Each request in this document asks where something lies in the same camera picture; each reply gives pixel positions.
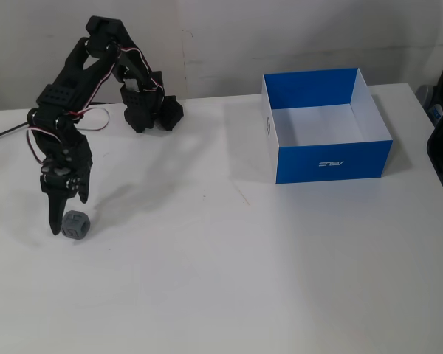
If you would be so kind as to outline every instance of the red and white wire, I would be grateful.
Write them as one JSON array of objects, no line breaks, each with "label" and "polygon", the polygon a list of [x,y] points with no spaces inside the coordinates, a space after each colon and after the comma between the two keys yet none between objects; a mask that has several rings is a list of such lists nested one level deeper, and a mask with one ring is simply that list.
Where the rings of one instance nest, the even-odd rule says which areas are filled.
[{"label": "red and white wire", "polygon": [[[144,64],[144,66],[146,67],[146,70],[148,71],[148,74],[149,74],[151,72],[151,68],[149,67],[148,62],[142,56],[142,53],[138,48],[121,48],[122,52],[130,52],[132,50],[134,50],[140,54],[141,61]],[[153,81],[154,85],[156,85],[156,86],[154,88],[145,89],[144,91],[155,92],[158,87],[164,91],[164,87],[162,87],[160,84],[158,84],[155,79],[151,78],[151,80]]]},{"label": "red and white wire", "polygon": [[110,70],[108,73],[105,74],[105,76],[103,77],[102,80],[100,80],[100,82],[98,83],[97,87],[95,87],[95,90],[92,92],[92,94],[90,95],[90,98],[87,100],[86,104],[83,105],[84,108],[87,108],[87,106],[90,104],[90,102],[94,99],[94,96],[96,95],[98,89],[102,86],[102,84],[108,80],[108,78],[111,75],[111,71],[113,70],[113,68],[115,67],[115,63],[113,63],[113,65],[111,66]]},{"label": "red and white wire", "polygon": [[48,135],[48,136],[52,136],[54,139],[58,140],[59,143],[61,143],[61,140],[59,139],[59,137],[53,133],[51,133],[50,131],[46,131],[42,128],[38,128],[38,127],[28,127],[27,129],[27,143],[28,146],[30,147],[31,153],[34,156],[34,158],[36,159],[36,161],[39,164],[43,164],[43,162],[41,161],[41,159],[38,157],[38,155],[35,152],[35,149],[33,148],[33,146],[31,145],[31,140],[30,140],[30,131],[38,131],[42,134]]},{"label": "red and white wire", "polygon": [[[106,108],[104,108],[104,107],[91,107],[91,108],[83,109],[82,111],[79,111],[79,112],[69,112],[69,113],[70,113],[71,115],[73,115],[73,116],[77,116],[77,118],[74,118],[73,120],[79,120],[79,119],[81,119],[81,116],[83,116],[83,115],[84,115],[85,113],[87,113],[88,111],[91,111],[92,109],[101,109],[101,110],[105,111],[105,113],[106,113],[106,115],[107,115],[107,117],[108,117],[108,119],[107,119],[105,125],[104,125],[103,127],[101,127],[101,128],[95,128],[95,129],[92,129],[92,128],[78,128],[79,131],[102,131],[102,130],[105,129],[105,128],[107,127],[107,125],[110,123],[110,113],[109,113],[109,111],[108,111]],[[28,127],[28,129],[27,129],[27,143],[28,143],[28,146],[30,147],[31,153],[32,153],[33,157],[35,158],[35,160],[36,160],[39,164],[43,164],[43,161],[38,157],[38,154],[36,153],[34,147],[33,147],[32,144],[31,144],[30,131],[38,131],[38,132],[40,132],[40,133],[42,133],[42,134],[45,134],[45,135],[47,135],[47,136],[51,136],[51,137],[53,137],[54,139],[58,140],[59,143],[62,143],[62,141],[59,139],[59,136],[57,136],[57,135],[54,134],[54,133],[51,133],[50,131],[47,131],[47,130],[45,130],[45,129],[38,128],[38,127]]]},{"label": "red and white wire", "polygon": [[101,109],[102,111],[105,111],[106,116],[107,116],[107,120],[106,120],[105,125],[101,128],[95,128],[95,129],[94,128],[78,128],[79,131],[102,131],[110,123],[110,112],[104,107],[90,107],[90,108],[83,109],[82,111],[79,111],[79,112],[69,112],[69,114],[71,114],[72,116],[75,116],[75,118],[73,118],[72,120],[79,120],[79,119],[82,119],[82,116],[85,113],[87,113],[88,111],[91,111],[93,109]]}]

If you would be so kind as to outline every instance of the black cable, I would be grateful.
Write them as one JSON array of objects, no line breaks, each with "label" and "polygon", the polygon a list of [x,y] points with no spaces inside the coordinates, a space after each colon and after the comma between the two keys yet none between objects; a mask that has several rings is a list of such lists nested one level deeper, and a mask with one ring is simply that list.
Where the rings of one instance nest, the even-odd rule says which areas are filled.
[{"label": "black cable", "polygon": [[28,122],[25,122],[25,123],[23,123],[23,124],[17,125],[17,126],[11,128],[11,129],[8,129],[7,131],[2,131],[2,132],[0,133],[0,136],[3,136],[3,135],[8,134],[8,133],[11,133],[12,131],[15,131],[15,130],[17,130],[17,129],[19,129],[19,128],[22,128],[22,127],[24,127],[24,126],[26,126],[26,125],[28,125]]}]

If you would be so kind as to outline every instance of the open box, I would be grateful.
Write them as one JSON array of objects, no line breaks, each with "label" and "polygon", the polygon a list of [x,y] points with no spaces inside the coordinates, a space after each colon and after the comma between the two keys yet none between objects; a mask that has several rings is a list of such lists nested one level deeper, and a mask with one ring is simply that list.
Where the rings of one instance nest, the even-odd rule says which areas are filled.
[{"label": "open box", "polygon": [[262,110],[276,183],[382,175],[392,138],[359,69],[266,74]]}]

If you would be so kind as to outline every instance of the white wall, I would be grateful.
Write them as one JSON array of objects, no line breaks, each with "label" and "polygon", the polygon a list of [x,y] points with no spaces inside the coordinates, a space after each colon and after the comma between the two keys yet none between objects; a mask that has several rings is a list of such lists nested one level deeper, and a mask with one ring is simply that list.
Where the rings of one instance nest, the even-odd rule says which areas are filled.
[{"label": "white wall", "polygon": [[[169,94],[187,95],[175,0],[0,0],[0,109],[30,108],[63,68],[91,15],[119,18]],[[96,100],[121,102],[112,77]]]},{"label": "white wall", "polygon": [[[253,94],[263,73],[352,66],[369,85],[414,89],[443,68],[443,0],[0,0],[0,109],[35,105],[90,15],[123,20],[180,97]],[[97,100],[120,102],[111,81]]]},{"label": "white wall", "polygon": [[359,66],[371,84],[435,83],[443,0],[178,0],[188,92],[250,94],[261,75]]}]

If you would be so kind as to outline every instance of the printed logo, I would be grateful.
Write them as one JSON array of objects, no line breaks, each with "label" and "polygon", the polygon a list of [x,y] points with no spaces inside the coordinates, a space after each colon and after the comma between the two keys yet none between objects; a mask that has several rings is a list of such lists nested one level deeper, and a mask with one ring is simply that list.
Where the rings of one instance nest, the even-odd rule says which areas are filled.
[{"label": "printed logo", "polygon": [[267,137],[271,137],[271,122],[269,121],[269,116],[267,116]]},{"label": "printed logo", "polygon": [[429,112],[432,113],[437,122],[443,117],[443,108],[440,105],[434,105]]},{"label": "printed logo", "polygon": [[321,162],[318,164],[318,167],[326,167],[326,166],[341,166],[344,161],[333,161],[333,162]]}]

